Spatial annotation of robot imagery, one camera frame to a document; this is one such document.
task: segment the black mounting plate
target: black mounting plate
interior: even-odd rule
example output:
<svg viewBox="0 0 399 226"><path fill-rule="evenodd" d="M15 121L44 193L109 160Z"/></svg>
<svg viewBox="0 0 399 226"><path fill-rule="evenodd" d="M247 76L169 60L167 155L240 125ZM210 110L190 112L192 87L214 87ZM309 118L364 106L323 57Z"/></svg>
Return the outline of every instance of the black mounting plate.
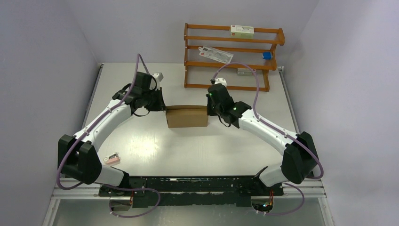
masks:
<svg viewBox="0 0 399 226"><path fill-rule="evenodd" d="M251 207L251 196L283 195L281 184L266 187L254 176L212 177L130 177L132 188L153 188L161 193L160 206L223 205ZM131 192L118 192L102 186L101 197L130 196ZM133 195L133 208L153 206L158 200L154 192Z"/></svg>

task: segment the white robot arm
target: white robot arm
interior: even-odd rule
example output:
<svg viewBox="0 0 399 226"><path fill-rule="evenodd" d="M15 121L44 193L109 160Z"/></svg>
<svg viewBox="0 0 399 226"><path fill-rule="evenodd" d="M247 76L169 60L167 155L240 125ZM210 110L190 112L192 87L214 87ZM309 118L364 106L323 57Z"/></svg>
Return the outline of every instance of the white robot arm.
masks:
<svg viewBox="0 0 399 226"><path fill-rule="evenodd" d="M266 186L291 181L300 184L317 165L315 160L288 136L304 144L317 156L312 137L303 132L297 134L282 128L261 115L255 115L251 106L234 102L227 91L223 78L215 80L208 88L208 115L217 115L229 125L246 130L274 147L282 156L282 163L263 168L257 176Z"/></svg>
<svg viewBox="0 0 399 226"><path fill-rule="evenodd" d="M107 107L84 129L75 133L73 137L62 136L58 142L58 166L60 166L67 151L76 141L76 137L86 133L86 136L68 156L62 168L62 173L86 184L100 183L129 188L129 174L119 169L102 165L96 153L114 129L131 117L138 108L144 107L148 111L165 110L160 86L162 79L162 73L149 75L138 72L134 87L125 99L124 104L112 109L121 101L131 84L126 85L115 93ZM109 113L98 121L104 112ZM88 132L88 128L94 124L95 126Z"/></svg>

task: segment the cardboard box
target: cardboard box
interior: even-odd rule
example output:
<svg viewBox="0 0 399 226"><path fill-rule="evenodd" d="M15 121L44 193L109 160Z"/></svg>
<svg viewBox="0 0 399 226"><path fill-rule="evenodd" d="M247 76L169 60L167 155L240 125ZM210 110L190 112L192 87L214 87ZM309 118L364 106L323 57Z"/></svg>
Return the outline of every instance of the cardboard box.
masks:
<svg viewBox="0 0 399 226"><path fill-rule="evenodd" d="M169 128L208 126L208 115L206 106L167 106L165 115Z"/></svg>
<svg viewBox="0 0 399 226"><path fill-rule="evenodd" d="M254 38L254 27L231 25L230 26L230 37L238 39L253 39Z"/></svg>

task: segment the gray wall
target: gray wall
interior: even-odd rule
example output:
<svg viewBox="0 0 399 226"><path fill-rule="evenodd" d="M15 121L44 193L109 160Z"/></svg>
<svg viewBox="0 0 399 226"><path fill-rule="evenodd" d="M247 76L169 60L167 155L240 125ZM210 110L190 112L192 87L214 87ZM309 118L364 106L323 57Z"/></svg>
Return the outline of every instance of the gray wall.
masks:
<svg viewBox="0 0 399 226"><path fill-rule="evenodd" d="M2 225L42 224L58 139L80 128L97 72L64 1L0 1Z"/></svg>
<svg viewBox="0 0 399 226"><path fill-rule="evenodd" d="M320 0L286 64L337 226L397 225L399 4Z"/></svg>
<svg viewBox="0 0 399 226"><path fill-rule="evenodd" d="M319 0L67 0L99 62L182 63L184 23L283 28L284 65Z"/></svg>

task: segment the blue cube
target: blue cube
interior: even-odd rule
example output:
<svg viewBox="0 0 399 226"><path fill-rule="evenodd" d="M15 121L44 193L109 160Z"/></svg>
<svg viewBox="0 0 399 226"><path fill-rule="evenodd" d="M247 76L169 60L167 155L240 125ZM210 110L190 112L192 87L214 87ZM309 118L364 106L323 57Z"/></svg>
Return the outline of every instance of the blue cube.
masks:
<svg viewBox="0 0 399 226"><path fill-rule="evenodd" d="M265 60L271 60L273 58L273 56L271 55L271 52L263 52L262 58Z"/></svg>

